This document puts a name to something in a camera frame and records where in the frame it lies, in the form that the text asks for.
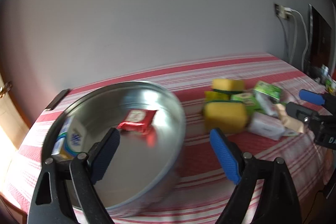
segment green box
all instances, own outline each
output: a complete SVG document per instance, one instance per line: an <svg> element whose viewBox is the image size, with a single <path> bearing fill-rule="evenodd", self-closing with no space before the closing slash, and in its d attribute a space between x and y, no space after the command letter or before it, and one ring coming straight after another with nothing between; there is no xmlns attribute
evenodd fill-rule
<svg viewBox="0 0 336 224"><path fill-rule="evenodd" d="M249 116L251 116L255 111L264 113L264 110L261 108L259 102L256 98L254 98L252 93L233 94L231 95L231 100L243 102L246 105L246 111Z"/></svg>
<svg viewBox="0 0 336 224"><path fill-rule="evenodd" d="M276 103L280 102L280 95L282 89L280 89L280 87L278 86L271 85L263 81L259 81L255 85L254 91L268 95L269 97L273 98Z"/></svg>

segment black phone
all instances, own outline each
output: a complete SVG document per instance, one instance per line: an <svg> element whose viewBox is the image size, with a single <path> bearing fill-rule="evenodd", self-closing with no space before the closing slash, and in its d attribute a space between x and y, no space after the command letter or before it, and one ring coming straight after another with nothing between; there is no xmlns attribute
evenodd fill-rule
<svg viewBox="0 0 336 224"><path fill-rule="evenodd" d="M69 93L70 89L62 90L56 97L47 105L45 110L53 110L59 102Z"/></svg>

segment metal screw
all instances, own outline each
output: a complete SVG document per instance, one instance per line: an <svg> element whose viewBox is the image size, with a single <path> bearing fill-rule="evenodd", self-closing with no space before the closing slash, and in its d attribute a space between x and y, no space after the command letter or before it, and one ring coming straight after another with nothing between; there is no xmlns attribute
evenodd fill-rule
<svg viewBox="0 0 336 224"><path fill-rule="evenodd" d="M79 153L78 155L77 155L77 158L79 158L80 160L83 160L83 159L85 159L86 158L86 153Z"/></svg>
<svg viewBox="0 0 336 224"><path fill-rule="evenodd" d="M46 164L51 164L53 162L53 158L47 158L46 160L45 160L45 163Z"/></svg>
<svg viewBox="0 0 336 224"><path fill-rule="evenodd" d="M285 161L283 158L277 157L277 163L283 164Z"/></svg>
<svg viewBox="0 0 336 224"><path fill-rule="evenodd" d="M243 153L243 157L244 157L244 159L251 159L252 158L252 154L250 152L244 152Z"/></svg>

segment red and white tablecloth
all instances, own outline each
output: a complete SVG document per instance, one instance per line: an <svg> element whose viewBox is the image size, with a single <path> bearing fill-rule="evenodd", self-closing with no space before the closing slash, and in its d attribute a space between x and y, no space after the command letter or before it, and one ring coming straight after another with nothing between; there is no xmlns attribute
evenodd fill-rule
<svg viewBox="0 0 336 224"><path fill-rule="evenodd" d="M292 94L298 102L324 112L324 109L298 98L300 89L322 92L302 72L267 53L230 55L182 62L146 71L115 77L71 90L53 111L43 111L36 120L20 149L12 160L4 185L4 195L12 203L28 212L34 186L40 173L40 154L48 129L54 120L73 102L100 87L130 80L147 80L163 85L181 100L186 115L185 167L180 182L162 202L156 203L139 216L114 219L115 223L214 223L221 214L234 189L226 179L209 144L203 128L201 107L204 91L214 78L243 79L246 88L257 81L275 84ZM259 159L285 159L292 175L299 199L302 200L325 174L326 149L313 143L313 134L283 137L273 141L248 132L229 137L242 151ZM261 192L257 183L245 221L254 215ZM81 212L78 220L86 223Z"/></svg>

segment white cable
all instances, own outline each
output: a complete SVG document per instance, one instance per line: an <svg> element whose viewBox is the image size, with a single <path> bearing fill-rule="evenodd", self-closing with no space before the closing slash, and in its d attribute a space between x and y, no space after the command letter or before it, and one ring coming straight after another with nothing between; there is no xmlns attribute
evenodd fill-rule
<svg viewBox="0 0 336 224"><path fill-rule="evenodd" d="M291 51L291 58L289 59L289 64L292 64L294 54L295 54L296 40L297 40L297 21L296 21L296 17L293 14L291 14L289 12L287 12L287 13L294 18L294 40L293 40L293 48L292 48L292 51Z"/></svg>
<svg viewBox="0 0 336 224"><path fill-rule="evenodd" d="M304 33L305 33L305 35L306 35L306 47L305 47L305 49L304 49L304 51L303 51L303 54L302 54L302 60L301 60L301 70L303 71L303 65L304 65L304 61L305 61L305 55L306 55L306 52L307 52L308 47L309 47L308 32L307 32L306 23L305 23L305 21L304 21L304 19L303 19L303 16L302 16L298 11L293 10L293 9L291 9L291 8L289 8L289 7L285 7L284 9L285 9L285 11L287 11L287 12L296 12L296 13L298 13L298 14L300 15L300 18L301 18L301 21L302 21L302 24L303 24L303 27L304 27Z"/></svg>

